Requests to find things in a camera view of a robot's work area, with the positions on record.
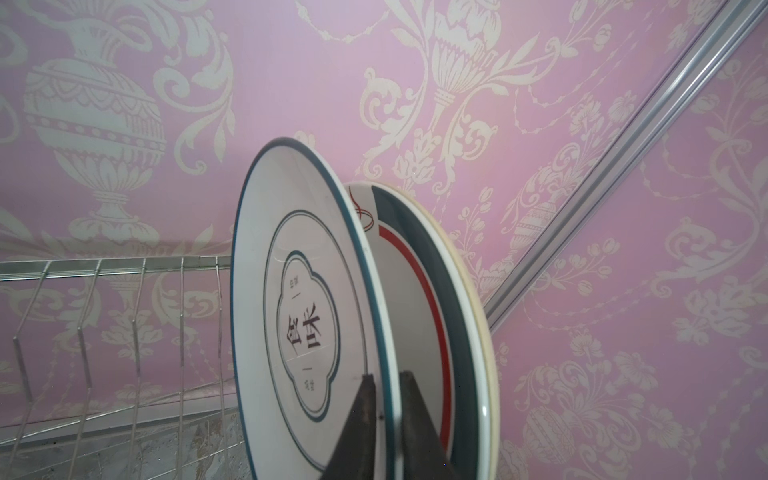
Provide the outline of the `white plate green quatrefoil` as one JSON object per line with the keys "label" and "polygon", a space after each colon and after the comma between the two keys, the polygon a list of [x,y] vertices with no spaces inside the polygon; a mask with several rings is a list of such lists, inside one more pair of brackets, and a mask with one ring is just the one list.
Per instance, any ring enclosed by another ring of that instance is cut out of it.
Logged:
{"label": "white plate green quatrefoil", "polygon": [[403,475],[397,361],[383,288],[346,189],[304,143],[256,155],[231,266],[233,360],[253,476],[317,479],[358,388],[376,388],[374,472]]}

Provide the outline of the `white plate teal red rim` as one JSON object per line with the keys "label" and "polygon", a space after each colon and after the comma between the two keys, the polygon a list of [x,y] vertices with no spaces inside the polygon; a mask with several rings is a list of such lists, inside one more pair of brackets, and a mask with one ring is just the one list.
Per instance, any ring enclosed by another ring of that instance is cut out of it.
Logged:
{"label": "white plate teal red rim", "polygon": [[[448,321],[460,316],[445,309],[459,302],[439,273],[437,249],[426,228],[393,195],[396,189],[381,183],[351,182],[346,186],[371,247],[382,283],[400,369],[414,374],[441,445],[453,465],[453,434],[470,435],[463,444],[478,446],[478,421],[459,417],[459,389],[468,388],[464,401],[474,407],[474,374],[469,363],[469,341]],[[478,453],[464,453],[462,467],[453,467],[463,479],[477,479]]]}

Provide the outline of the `plain cream plate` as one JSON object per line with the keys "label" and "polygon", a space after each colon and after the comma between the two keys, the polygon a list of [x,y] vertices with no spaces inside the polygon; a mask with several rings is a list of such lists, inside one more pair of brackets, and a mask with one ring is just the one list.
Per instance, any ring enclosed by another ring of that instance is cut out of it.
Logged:
{"label": "plain cream plate", "polygon": [[477,479],[493,479],[498,465],[498,449],[500,447],[501,406],[499,393],[499,378],[494,360],[493,344],[485,312],[479,296],[464,265],[458,250],[452,240],[439,225],[437,220],[416,200],[403,191],[395,189],[393,195],[399,199],[403,207],[414,214],[419,224],[426,228],[426,236],[437,249],[440,258],[438,263],[447,268],[445,274],[439,273],[439,280],[447,280],[455,291],[454,297],[459,302],[456,307],[449,306],[445,311],[456,313],[460,318],[450,319],[448,326],[457,326],[460,334],[465,333],[469,341],[469,363],[474,374],[475,389],[472,396],[477,400],[474,407],[469,407],[464,401],[468,388],[459,389],[458,413],[460,418],[466,416],[478,421],[478,446],[470,448],[463,442],[470,438],[464,430],[453,434],[452,460],[455,467],[462,467],[460,461],[464,453],[478,453]]}

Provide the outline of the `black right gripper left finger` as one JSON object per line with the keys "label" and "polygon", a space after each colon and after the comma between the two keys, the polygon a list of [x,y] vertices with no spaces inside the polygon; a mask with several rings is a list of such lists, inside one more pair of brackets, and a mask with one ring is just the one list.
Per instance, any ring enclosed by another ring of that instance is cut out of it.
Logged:
{"label": "black right gripper left finger", "polygon": [[377,411],[376,385],[364,375],[322,480],[371,480],[374,477]]}

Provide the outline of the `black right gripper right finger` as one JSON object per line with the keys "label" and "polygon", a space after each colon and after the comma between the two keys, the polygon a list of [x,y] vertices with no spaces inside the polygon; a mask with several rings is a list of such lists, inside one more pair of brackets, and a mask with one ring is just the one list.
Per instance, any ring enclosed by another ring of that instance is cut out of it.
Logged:
{"label": "black right gripper right finger", "polygon": [[403,478],[409,480],[458,479],[441,445],[415,376],[399,373],[402,402]]}

